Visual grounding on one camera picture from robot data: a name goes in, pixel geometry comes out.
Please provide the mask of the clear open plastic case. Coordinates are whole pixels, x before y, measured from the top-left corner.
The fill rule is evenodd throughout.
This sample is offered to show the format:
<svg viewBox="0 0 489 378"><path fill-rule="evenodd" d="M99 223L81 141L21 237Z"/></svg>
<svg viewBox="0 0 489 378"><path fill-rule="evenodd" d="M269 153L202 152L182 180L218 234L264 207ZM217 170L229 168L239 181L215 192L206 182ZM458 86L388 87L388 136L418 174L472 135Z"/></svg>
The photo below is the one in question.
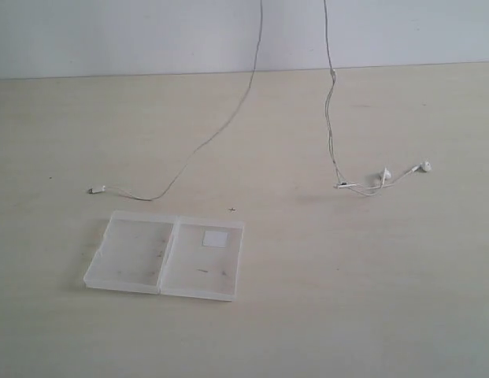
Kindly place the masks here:
<svg viewBox="0 0 489 378"><path fill-rule="evenodd" d="M86 287L232 302L245 224L113 212L83 281Z"/></svg>

